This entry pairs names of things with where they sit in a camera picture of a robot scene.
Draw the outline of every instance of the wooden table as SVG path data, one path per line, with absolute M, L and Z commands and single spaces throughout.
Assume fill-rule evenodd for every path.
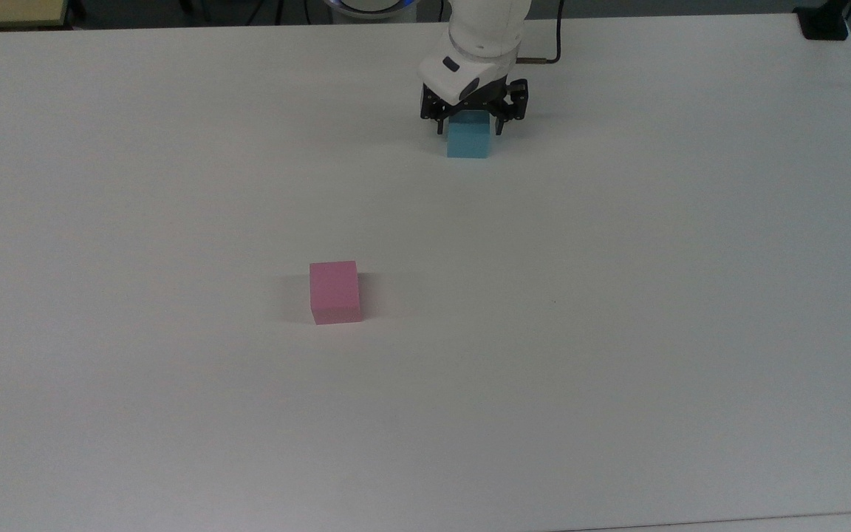
M 49 27 L 64 24 L 68 0 L 0 0 L 0 27 Z

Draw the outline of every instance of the table surface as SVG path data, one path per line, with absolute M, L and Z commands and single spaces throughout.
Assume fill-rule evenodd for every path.
M 851 514 L 616 528 L 618 532 L 851 532 Z
M 851 40 L 565 21 L 475 161 L 442 28 L 0 34 L 0 529 L 851 512 Z

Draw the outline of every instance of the cube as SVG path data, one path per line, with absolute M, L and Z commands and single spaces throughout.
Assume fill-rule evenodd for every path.
M 487 111 L 459 111 L 449 117 L 448 157 L 487 159 L 490 148 L 491 115 Z
M 357 262 L 345 260 L 310 265 L 310 310 L 316 324 L 363 320 Z

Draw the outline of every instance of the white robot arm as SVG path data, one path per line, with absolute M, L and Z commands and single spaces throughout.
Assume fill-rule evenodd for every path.
M 504 123 L 524 117 L 527 81 L 507 84 L 517 61 L 530 0 L 449 0 L 448 31 L 419 65 L 422 118 L 443 121 L 463 109 L 483 109 Z
M 530 0 L 450 3 L 448 31 L 419 65 L 419 76 L 439 98 L 456 105 L 514 67 Z

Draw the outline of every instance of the black cable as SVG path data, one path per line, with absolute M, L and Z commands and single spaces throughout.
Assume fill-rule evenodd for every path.
M 281 15 L 284 14 L 284 0 L 278 0 L 278 9 L 274 10 L 274 26 L 281 26 Z
M 258 0 L 258 4 L 257 4 L 257 6 L 254 7 L 254 11 L 251 11 L 251 16 L 249 17 L 249 20 L 246 21 L 245 26 L 251 26 L 251 22 L 254 21 L 254 16 L 256 16 L 258 14 L 258 11 L 261 10 L 261 7 L 263 6 L 263 4 L 264 4 L 264 0 Z
M 560 4 L 557 4 L 557 55 L 554 58 L 542 58 L 542 57 L 519 57 L 517 58 L 518 64 L 554 64 L 557 61 L 560 61 L 560 56 L 563 53 L 561 50 L 560 43 L 560 34 L 561 34 L 561 22 L 564 20 L 564 0 L 560 0 Z

